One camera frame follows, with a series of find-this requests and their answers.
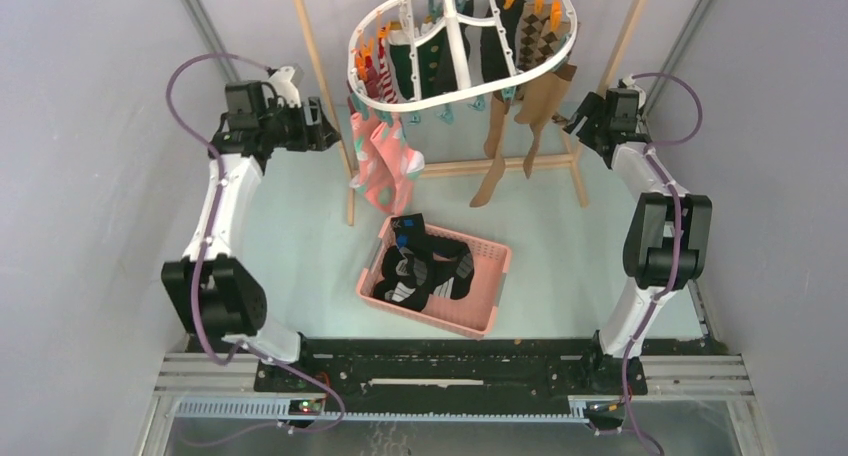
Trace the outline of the pink green patterned sock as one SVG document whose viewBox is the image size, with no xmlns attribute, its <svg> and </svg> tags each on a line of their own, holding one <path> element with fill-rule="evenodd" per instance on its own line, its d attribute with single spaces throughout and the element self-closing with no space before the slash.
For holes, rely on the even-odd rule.
<svg viewBox="0 0 848 456">
<path fill-rule="evenodd" d="M 357 172 L 350 181 L 350 187 L 365 192 L 379 172 L 382 162 L 371 136 L 380 127 L 381 121 L 370 108 L 356 112 L 350 118 L 354 152 L 357 160 Z"/>
</svg>

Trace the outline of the black blue white sock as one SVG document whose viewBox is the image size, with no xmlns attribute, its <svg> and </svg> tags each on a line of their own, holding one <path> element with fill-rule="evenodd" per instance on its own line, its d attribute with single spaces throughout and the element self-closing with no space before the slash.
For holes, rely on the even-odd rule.
<svg viewBox="0 0 848 456">
<path fill-rule="evenodd" d="M 421 312 L 434 288 L 434 257 L 430 237 L 421 213 L 394 217 L 390 228 L 395 244 L 383 255 L 382 279 L 372 290 L 371 297 Z"/>
</svg>

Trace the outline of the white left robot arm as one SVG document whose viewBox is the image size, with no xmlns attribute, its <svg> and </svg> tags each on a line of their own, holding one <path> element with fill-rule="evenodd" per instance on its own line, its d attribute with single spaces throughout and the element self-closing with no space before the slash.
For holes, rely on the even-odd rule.
<svg viewBox="0 0 848 456">
<path fill-rule="evenodd" d="M 341 136 L 320 98 L 291 103 L 278 83 L 231 83 L 225 99 L 227 109 L 204 142 L 209 184 L 198 224 L 181 258 L 163 264 L 161 280 L 187 333 L 282 361 L 278 380 L 304 392 L 316 366 L 300 355 L 300 334 L 269 316 L 264 289 L 241 262 L 244 224 L 275 150 L 325 151 Z"/>
</svg>

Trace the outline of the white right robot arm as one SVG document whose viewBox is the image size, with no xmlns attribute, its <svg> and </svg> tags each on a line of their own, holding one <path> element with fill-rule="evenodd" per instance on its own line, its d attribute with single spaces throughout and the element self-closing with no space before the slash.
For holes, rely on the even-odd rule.
<svg viewBox="0 0 848 456">
<path fill-rule="evenodd" d="M 620 383 L 618 363 L 640 356 L 659 311 L 706 262 L 712 202 L 686 190 L 661 162 L 638 129 L 640 102 L 640 92 L 629 87 L 590 92 L 565 128 L 602 158 L 636 202 L 622 249 L 626 284 L 582 358 L 583 384 L 596 394 Z"/>
</svg>

